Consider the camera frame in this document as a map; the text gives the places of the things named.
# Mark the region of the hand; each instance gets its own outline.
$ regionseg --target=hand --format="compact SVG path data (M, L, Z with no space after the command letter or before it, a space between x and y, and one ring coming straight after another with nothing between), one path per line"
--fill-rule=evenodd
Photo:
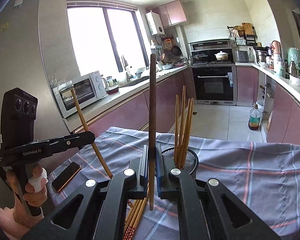
M42 167L37 163L32 169L32 174L34 177L38 178L41 176L42 171L43 171ZM18 192L18 178L12 170L7 171L7 179L14 193ZM31 206L40 207L47 200L47 188L46 188L47 182L48 182L47 179L45 178L41 179L40 181L41 191L39 192L34 192L35 191L34 187L30 183L27 183L25 189L28 193L25 193L23 195L23 199L26 200ZM30 214L28 214L25 211L24 206L22 205L22 203L20 202L16 194L14 195L15 195L15 206L13 209L13 215L15 221L28 228L31 228L43 218L43 215L41 214L38 217L32 217Z

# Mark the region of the oven door handle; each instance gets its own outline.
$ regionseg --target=oven door handle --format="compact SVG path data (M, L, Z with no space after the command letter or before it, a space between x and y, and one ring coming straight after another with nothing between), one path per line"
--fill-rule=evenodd
M228 75L226 75L226 76L209 76L209 77L201 77L201 76L198 76L198 78L210 78L210 77L224 77L224 78L229 78Z

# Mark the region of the blue gripper pad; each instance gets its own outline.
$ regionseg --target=blue gripper pad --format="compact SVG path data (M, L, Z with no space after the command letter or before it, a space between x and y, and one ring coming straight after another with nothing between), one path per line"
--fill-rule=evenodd
M163 184L163 180L165 177L165 171L163 166L163 158L162 158L162 152L161 152L161 144L157 143L156 147L156 156L155 156L155 173L157 177L157 191L158 191L158 197L161 197L161 187Z

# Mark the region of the frying pan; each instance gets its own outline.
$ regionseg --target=frying pan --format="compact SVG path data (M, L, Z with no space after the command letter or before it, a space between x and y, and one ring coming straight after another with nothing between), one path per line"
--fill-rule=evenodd
M179 56L181 56L181 49L178 46L175 45L175 46L172 47L172 53L175 56L179 57Z

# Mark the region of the white toaster oven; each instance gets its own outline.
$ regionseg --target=white toaster oven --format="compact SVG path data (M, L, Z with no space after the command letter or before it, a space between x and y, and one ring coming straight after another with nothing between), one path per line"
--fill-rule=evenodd
M69 90L73 86L80 108L84 108L106 95L99 71L75 78L53 89L59 110L63 118L77 112L74 99Z

